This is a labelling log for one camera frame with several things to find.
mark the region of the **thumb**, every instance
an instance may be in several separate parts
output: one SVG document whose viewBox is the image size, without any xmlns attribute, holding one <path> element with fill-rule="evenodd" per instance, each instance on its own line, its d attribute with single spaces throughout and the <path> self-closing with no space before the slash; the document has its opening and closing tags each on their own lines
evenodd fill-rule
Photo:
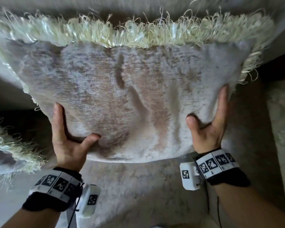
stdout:
<svg viewBox="0 0 285 228">
<path fill-rule="evenodd" d="M 199 126 L 197 119 L 194 116 L 188 116 L 186 118 L 186 123 L 191 131 L 192 138 L 199 136 Z"/>
<path fill-rule="evenodd" d="M 95 142 L 98 141 L 99 138 L 100 136 L 95 133 L 89 135 L 80 144 L 80 148 L 82 149 L 82 151 L 87 151 Z"/>
</svg>

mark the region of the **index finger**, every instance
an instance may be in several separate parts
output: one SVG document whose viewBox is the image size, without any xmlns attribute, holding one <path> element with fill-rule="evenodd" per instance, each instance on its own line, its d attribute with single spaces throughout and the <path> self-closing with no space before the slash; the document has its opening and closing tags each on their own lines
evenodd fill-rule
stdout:
<svg viewBox="0 0 285 228">
<path fill-rule="evenodd" d="M 52 124 L 52 133 L 53 133 L 53 142 L 59 143 L 67 140 L 64 131 L 63 107 L 57 102 L 55 102 L 54 104 L 54 112 L 51 124 Z"/>
<path fill-rule="evenodd" d="M 228 85 L 224 85 L 219 92 L 218 108 L 212 125 L 216 128 L 224 129 L 227 122 L 228 113 Z"/>
</svg>

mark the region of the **hand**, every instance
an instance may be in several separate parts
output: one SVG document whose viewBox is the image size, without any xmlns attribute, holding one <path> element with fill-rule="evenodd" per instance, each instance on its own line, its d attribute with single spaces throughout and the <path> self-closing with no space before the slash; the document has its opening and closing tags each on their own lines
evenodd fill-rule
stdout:
<svg viewBox="0 0 285 228">
<path fill-rule="evenodd" d="M 205 128 L 199 129 L 198 121 L 194 116 L 186 118 L 187 126 L 192 135 L 193 148 L 198 153 L 206 153 L 221 146 L 227 121 L 228 85 L 222 87 L 218 97 L 215 118 Z"/>
<path fill-rule="evenodd" d="M 82 143 L 68 140 L 64 130 L 63 107 L 57 102 L 54 104 L 52 132 L 57 166 L 77 172 L 87 160 L 88 149 L 100 138 L 97 134 L 91 134 Z"/>
</svg>

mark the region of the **wristband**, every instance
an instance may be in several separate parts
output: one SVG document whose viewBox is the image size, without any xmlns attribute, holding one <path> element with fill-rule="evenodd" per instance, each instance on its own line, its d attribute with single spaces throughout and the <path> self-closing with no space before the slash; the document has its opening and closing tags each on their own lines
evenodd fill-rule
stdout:
<svg viewBox="0 0 285 228">
<path fill-rule="evenodd" d="M 221 148 L 212 150 L 196 160 L 200 175 L 210 185 L 226 183 L 229 185 L 248 187 L 250 181 L 239 169 L 239 164 L 230 153 Z"/>
<path fill-rule="evenodd" d="M 41 211 L 46 208 L 65 211 L 81 195 L 81 185 L 80 173 L 56 167 L 33 186 L 22 208 L 28 211 Z"/>
</svg>

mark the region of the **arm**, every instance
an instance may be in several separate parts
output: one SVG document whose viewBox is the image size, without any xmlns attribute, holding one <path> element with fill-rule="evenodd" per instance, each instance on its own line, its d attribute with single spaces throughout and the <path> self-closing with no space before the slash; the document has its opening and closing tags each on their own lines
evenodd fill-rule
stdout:
<svg viewBox="0 0 285 228">
<path fill-rule="evenodd" d="M 224 86 L 219 94 L 218 109 L 212 123 L 199 129 L 193 116 L 186 118 L 192 134 L 193 147 L 198 153 L 206 153 L 221 146 L 228 112 L 228 87 Z M 285 228 L 285 213 L 260 196 L 253 187 L 236 187 L 225 183 L 215 185 L 214 189 L 220 202 L 240 228 Z"/>
<path fill-rule="evenodd" d="M 65 135 L 63 108 L 58 103 L 54 105 L 51 123 L 57 167 L 80 172 L 87 159 L 88 149 L 99 139 L 99 135 L 89 135 L 82 143 L 68 140 Z M 35 212 L 20 209 L 2 228 L 55 228 L 59 216 L 60 212 L 53 209 Z"/>
</svg>

